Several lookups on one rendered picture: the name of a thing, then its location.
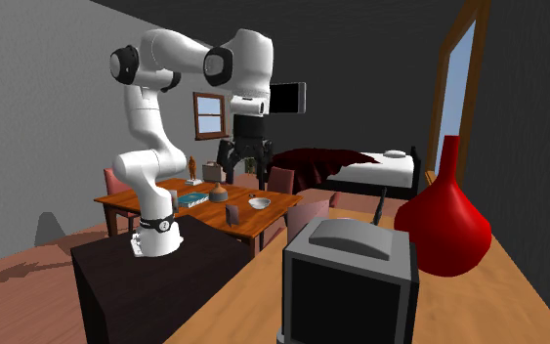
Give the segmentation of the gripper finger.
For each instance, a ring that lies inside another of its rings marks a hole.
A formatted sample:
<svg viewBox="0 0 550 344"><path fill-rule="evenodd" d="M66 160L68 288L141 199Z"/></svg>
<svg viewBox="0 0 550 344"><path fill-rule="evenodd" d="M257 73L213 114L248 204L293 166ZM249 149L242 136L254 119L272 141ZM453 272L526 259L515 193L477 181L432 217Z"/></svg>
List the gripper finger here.
<svg viewBox="0 0 550 344"><path fill-rule="evenodd" d="M261 191L265 189L266 169L273 155L272 145L271 140L262 140L260 144L255 146L256 175Z"/></svg>
<svg viewBox="0 0 550 344"><path fill-rule="evenodd" d="M232 184L234 179L234 167L237 164L237 160L234 159L234 142L229 140L220 141L216 162L226 173L226 183Z"/></svg>

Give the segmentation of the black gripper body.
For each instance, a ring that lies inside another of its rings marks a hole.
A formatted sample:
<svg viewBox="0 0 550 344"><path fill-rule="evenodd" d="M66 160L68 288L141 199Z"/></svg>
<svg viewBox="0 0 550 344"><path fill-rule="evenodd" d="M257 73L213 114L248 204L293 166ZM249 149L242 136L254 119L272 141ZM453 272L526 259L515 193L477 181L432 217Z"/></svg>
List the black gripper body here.
<svg viewBox="0 0 550 344"><path fill-rule="evenodd" d="M265 134L264 117L243 114L233 116L233 148L236 151L261 150Z"/></svg>

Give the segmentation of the red chair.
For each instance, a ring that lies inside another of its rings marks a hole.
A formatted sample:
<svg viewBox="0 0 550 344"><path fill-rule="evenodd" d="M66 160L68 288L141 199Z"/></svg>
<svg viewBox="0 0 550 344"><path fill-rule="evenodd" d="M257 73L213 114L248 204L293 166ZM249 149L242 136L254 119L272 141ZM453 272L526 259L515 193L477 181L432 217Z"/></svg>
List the red chair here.
<svg viewBox="0 0 550 344"><path fill-rule="evenodd" d="M117 194L117 193L130 190L130 187L128 185L120 182L115 177L113 170L111 168L105 168L104 175L105 175L105 182L106 182L106 191L108 194ZM132 213L124 210L117 210L116 214L128 220L128 231L133 232L135 219L138 218L139 215L136 213Z"/></svg>
<svg viewBox="0 0 550 344"><path fill-rule="evenodd" d="M293 194L294 176L295 173L293 170L273 166L269 175L267 191L280 194Z"/></svg>
<svg viewBox="0 0 550 344"><path fill-rule="evenodd" d="M288 207L283 215L287 228L286 242L295 238L315 217L328 219L329 209L327 199Z"/></svg>

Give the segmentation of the brown standing figure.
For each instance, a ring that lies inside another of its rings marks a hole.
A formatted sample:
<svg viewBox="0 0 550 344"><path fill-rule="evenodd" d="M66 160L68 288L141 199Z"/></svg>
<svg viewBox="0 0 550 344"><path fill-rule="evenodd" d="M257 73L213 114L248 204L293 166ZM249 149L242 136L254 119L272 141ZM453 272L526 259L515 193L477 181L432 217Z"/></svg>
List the brown standing figure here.
<svg viewBox="0 0 550 344"><path fill-rule="evenodd" d="M196 162L192 156L190 156L190 159L188 161L188 169L190 177L186 179L185 184L189 186L197 186L202 184L202 181L196 176Z"/></svg>

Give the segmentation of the brown and grey squat vase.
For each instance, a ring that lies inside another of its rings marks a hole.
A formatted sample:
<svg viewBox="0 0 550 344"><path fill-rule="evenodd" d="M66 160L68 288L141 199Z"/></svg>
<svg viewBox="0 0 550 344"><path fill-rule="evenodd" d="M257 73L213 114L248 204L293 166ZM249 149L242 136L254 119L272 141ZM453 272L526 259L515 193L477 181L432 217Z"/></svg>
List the brown and grey squat vase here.
<svg viewBox="0 0 550 344"><path fill-rule="evenodd" d="M209 192L209 200L211 202L224 202L228 198L228 191L219 182L216 182L215 187Z"/></svg>

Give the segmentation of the small brown framed window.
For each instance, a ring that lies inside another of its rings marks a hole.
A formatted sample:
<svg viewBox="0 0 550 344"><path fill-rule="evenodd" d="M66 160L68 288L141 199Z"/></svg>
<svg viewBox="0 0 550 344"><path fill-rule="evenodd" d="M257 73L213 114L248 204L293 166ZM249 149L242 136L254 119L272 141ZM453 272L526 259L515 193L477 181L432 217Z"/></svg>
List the small brown framed window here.
<svg viewBox="0 0 550 344"><path fill-rule="evenodd" d="M193 92L195 139L197 141L228 137L225 97Z"/></svg>

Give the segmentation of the teal book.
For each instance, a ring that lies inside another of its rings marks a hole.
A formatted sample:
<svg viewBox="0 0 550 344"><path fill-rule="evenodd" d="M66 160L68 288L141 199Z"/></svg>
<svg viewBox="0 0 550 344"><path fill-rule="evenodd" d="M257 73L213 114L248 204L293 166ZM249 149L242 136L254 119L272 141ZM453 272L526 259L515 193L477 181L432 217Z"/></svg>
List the teal book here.
<svg viewBox="0 0 550 344"><path fill-rule="evenodd" d="M209 195L207 193L187 193L177 197L178 205L186 208L192 208L208 199Z"/></svg>

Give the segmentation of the brown wooden dining table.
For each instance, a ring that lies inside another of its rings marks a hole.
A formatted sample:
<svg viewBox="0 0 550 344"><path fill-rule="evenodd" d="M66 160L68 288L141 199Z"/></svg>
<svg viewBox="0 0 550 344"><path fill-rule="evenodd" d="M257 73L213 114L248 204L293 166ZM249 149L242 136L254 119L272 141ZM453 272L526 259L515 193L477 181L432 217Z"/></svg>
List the brown wooden dining table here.
<svg viewBox="0 0 550 344"><path fill-rule="evenodd" d="M295 206L303 198L301 195L274 193L234 185L223 185L223 188L228 192L227 203L238 208L238 225L229 226L226 223L224 202L205 201L192 208L182 207L177 216L191 215L215 229L240 239L250 247L251 258L264 248L264 230L282 217L289 207ZM252 195L267 198L271 203L265 209L256 210L249 204ZM117 210L140 212L140 202L132 190L98 197L95 201L104 206L106 226L111 237L118 232Z"/></svg>

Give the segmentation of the bed with dark red blanket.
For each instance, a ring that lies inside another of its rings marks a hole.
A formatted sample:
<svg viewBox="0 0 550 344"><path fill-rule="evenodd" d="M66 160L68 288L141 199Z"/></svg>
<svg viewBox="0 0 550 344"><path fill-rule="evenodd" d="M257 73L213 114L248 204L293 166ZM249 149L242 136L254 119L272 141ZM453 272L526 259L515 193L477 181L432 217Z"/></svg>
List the bed with dark red blanket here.
<svg viewBox="0 0 550 344"><path fill-rule="evenodd" d="M294 172L293 192L319 189L410 200L418 194L421 159L410 152L294 149L273 156L270 168Z"/></svg>

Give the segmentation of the dark robot stand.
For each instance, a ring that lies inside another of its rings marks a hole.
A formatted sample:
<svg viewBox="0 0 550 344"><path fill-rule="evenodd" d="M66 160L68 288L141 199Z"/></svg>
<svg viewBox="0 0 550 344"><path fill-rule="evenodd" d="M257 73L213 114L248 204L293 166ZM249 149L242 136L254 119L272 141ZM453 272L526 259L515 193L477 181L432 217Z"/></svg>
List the dark robot stand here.
<svg viewBox="0 0 550 344"><path fill-rule="evenodd" d="M123 234L70 249L88 344L162 344L249 261L249 247L186 215L181 246L137 257Z"/></svg>

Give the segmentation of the grey box television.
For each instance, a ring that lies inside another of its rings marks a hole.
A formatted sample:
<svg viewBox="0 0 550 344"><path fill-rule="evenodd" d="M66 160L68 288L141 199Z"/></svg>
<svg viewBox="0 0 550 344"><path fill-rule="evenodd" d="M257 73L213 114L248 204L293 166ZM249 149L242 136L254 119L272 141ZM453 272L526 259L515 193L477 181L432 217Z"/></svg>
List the grey box television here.
<svg viewBox="0 0 550 344"><path fill-rule="evenodd" d="M315 217L287 242L277 344L412 344L416 249L381 216Z"/></svg>

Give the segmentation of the large red vase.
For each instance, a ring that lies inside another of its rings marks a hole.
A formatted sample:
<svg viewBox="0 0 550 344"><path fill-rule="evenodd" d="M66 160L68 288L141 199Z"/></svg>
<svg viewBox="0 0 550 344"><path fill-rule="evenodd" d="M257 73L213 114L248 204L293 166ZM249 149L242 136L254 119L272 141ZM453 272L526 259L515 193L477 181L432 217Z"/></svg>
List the large red vase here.
<svg viewBox="0 0 550 344"><path fill-rule="evenodd" d="M438 277L456 277L475 268L491 245L491 227L457 185L460 138L444 137L435 181L401 206L394 228L409 233L418 268Z"/></svg>

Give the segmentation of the tall brown framed window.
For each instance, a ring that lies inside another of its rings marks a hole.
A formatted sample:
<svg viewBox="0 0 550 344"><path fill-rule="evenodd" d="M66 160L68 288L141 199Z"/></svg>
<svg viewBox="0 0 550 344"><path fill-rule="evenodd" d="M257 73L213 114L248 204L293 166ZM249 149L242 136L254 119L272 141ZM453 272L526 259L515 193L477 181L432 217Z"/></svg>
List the tall brown framed window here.
<svg viewBox="0 0 550 344"><path fill-rule="evenodd" d="M425 178L435 181L446 135L459 137L456 180L463 181L491 0L465 0L439 52Z"/></svg>

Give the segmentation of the light wooden table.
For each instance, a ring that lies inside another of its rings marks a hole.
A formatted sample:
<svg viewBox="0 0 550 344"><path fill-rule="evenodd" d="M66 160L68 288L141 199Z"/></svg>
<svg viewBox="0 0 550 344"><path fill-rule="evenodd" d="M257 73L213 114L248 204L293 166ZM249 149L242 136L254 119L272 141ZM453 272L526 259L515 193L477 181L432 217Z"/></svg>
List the light wooden table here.
<svg viewBox="0 0 550 344"><path fill-rule="evenodd" d="M280 234L164 344L276 344ZM472 271L419 275L412 344L550 344L550 309L497 240Z"/></svg>

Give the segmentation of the black wall television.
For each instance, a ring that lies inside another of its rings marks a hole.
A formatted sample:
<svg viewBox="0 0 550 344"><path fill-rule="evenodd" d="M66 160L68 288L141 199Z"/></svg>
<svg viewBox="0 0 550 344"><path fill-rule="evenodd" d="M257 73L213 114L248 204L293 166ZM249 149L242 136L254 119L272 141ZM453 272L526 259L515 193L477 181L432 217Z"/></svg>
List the black wall television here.
<svg viewBox="0 0 550 344"><path fill-rule="evenodd" d="M305 82L271 84L270 113L305 113Z"/></svg>

